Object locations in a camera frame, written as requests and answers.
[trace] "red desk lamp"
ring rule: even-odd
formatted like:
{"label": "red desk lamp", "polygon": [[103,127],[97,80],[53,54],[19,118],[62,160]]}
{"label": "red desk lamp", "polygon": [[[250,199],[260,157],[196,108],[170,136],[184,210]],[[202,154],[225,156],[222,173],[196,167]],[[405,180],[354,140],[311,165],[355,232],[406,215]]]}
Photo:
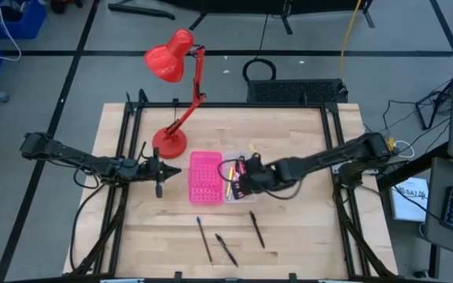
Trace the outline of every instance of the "red desk lamp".
{"label": "red desk lamp", "polygon": [[185,151],[186,136],[179,127],[185,123],[193,110],[205,99],[205,94],[200,93],[205,48],[194,46],[191,32],[180,29],[174,33],[168,44],[155,46],[145,54],[146,65],[155,75],[170,83],[178,83],[183,75],[184,59],[188,52],[197,58],[195,78],[193,79],[192,105],[181,118],[177,119],[171,126],[157,131],[153,137],[153,147],[158,147],[160,156],[167,159],[180,156]]}

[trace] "white paper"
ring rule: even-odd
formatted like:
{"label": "white paper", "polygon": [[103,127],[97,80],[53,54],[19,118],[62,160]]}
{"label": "white paper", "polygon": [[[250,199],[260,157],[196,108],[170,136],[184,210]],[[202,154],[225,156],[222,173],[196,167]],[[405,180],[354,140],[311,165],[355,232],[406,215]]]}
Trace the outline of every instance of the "white paper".
{"label": "white paper", "polygon": [[[409,178],[396,186],[405,196],[420,204],[423,208],[427,208],[429,190],[425,179]],[[394,187],[391,188],[391,205],[392,217],[396,220],[425,221],[425,211],[402,197]]]}

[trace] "pink container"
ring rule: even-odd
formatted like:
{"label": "pink container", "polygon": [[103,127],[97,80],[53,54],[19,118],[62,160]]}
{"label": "pink container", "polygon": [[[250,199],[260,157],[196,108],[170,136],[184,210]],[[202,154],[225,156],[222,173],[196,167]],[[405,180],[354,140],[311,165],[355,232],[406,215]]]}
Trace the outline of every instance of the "pink container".
{"label": "pink container", "polygon": [[221,204],[223,202],[223,180],[218,173],[218,164],[221,161],[223,161],[221,153],[192,152],[188,169],[191,203]]}

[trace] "lamp base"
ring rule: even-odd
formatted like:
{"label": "lamp base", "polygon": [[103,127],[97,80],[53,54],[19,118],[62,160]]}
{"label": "lamp base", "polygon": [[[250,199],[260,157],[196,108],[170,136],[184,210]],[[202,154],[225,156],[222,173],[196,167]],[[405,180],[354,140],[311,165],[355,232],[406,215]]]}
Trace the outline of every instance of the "lamp base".
{"label": "lamp base", "polygon": [[171,136],[165,133],[167,128],[157,131],[153,136],[153,148],[158,148],[160,157],[172,159],[180,156],[186,149],[186,136],[182,130],[178,129]]}

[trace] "wooden table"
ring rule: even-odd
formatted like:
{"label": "wooden table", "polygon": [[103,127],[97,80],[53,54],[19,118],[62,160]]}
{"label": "wooden table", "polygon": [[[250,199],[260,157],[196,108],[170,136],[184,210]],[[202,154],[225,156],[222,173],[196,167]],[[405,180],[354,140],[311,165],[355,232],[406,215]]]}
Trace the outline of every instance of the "wooden table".
{"label": "wooden table", "polygon": [[[339,105],[345,140],[363,133],[358,105]],[[177,109],[177,117],[185,111]],[[99,123],[93,154],[113,156],[116,151],[123,104],[106,104]],[[138,135],[138,149],[144,141],[175,118],[173,108],[144,108]],[[300,194],[282,201],[266,194],[252,204],[192,205],[188,201],[187,175],[193,151],[249,151],[253,144],[264,163],[287,156],[309,156],[326,149],[318,109],[310,108],[198,108],[182,127],[188,137],[186,151],[166,164],[182,173],[164,183],[164,197],[155,197],[154,182],[131,184],[125,215],[117,277],[198,278],[347,278],[337,211],[331,199],[330,169],[309,174]],[[127,154],[130,133],[124,152]],[[146,147],[145,154],[152,152]],[[377,188],[373,177],[363,178],[365,186]],[[82,201],[93,190],[85,189]],[[290,194],[293,189],[280,192]],[[76,230],[76,264],[98,239],[107,189],[85,206]],[[396,262],[385,223],[381,200],[366,189],[356,190],[359,214],[366,242],[394,273]],[[249,217],[252,210],[266,248],[262,249]],[[211,266],[201,239],[196,217],[200,216],[208,238],[214,266]],[[214,234],[220,234],[239,268],[228,259]],[[354,241],[355,270],[360,274]],[[111,243],[106,245],[103,269],[108,266]],[[66,259],[64,271],[69,271]]]}

